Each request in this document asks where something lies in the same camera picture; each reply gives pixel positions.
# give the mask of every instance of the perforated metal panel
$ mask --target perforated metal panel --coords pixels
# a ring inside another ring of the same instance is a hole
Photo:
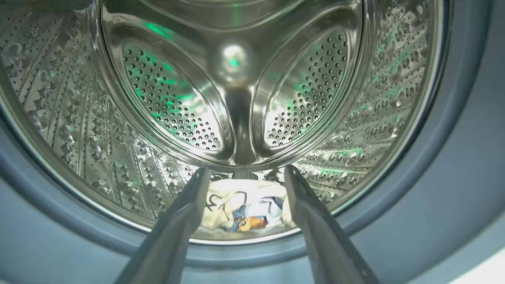
[[[432,2],[366,2],[291,2],[247,28],[109,11],[107,0],[64,14],[4,7],[1,57],[17,97],[3,99],[34,126],[25,139],[52,149],[41,161],[56,155],[87,186],[72,187],[67,170],[56,178],[141,229],[200,166],[213,180],[247,171],[283,184],[278,168],[292,163],[336,212],[415,133],[442,42]]]

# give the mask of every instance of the stainless steel drum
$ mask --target stainless steel drum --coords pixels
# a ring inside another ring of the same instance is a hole
[[[283,183],[291,163],[341,212],[415,137],[443,42],[428,0],[24,4],[0,9],[4,118],[71,193],[145,231],[201,166]]]

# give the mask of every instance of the laundry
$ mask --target laundry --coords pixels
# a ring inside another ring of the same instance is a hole
[[[244,232],[280,225],[294,225],[284,186],[251,179],[222,179],[209,185],[202,227]]]

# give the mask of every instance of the clothing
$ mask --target clothing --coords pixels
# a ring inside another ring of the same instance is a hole
[[[294,225],[284,186],[251,179],[210,183],[202,227],[248,231],[278,225]]]

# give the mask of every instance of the cartoon print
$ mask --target cartoon print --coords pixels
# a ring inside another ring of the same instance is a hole
[[[247,232],[254,229],[263,229],[267,226],[268,222],[262,217],[246,217],[242,216],[238,221],[238,232]]]

